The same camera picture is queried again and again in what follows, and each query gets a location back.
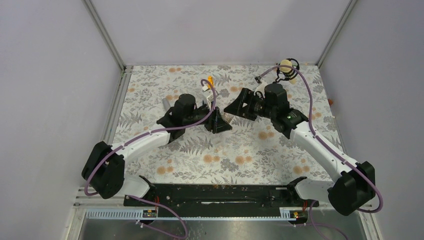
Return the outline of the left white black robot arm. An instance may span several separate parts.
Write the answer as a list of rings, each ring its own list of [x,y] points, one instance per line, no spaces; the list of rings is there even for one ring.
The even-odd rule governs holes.
[[[117,194],[135,196],[144,206],[152,204],[155,200],[153,185],[143,176],[126,174],[126,167],[148,151],[172,143],[187,128],[198,125],[213,134],[232,129],[213,103],[197,106],[193,95],[182,94],[150,130],[116,145],[98,142],[81,173],[86,180],[84,193],[100,195],[103,199]]]

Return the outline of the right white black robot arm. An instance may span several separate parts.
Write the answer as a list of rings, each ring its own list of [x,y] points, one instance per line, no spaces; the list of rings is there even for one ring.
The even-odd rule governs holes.
[[[348,216],[378,196],[374,167],[347,156],[318,133],[301,111],[290,106],[282,85],[271,83],[262,91],[243,88],[224,112],[251,121],[269,119],[276,131],[304,149],[330,176],[330,181],[304,177],[294,181],[294,188],[286,193],[291,205],[315,200],[329,203],[339,214]]]

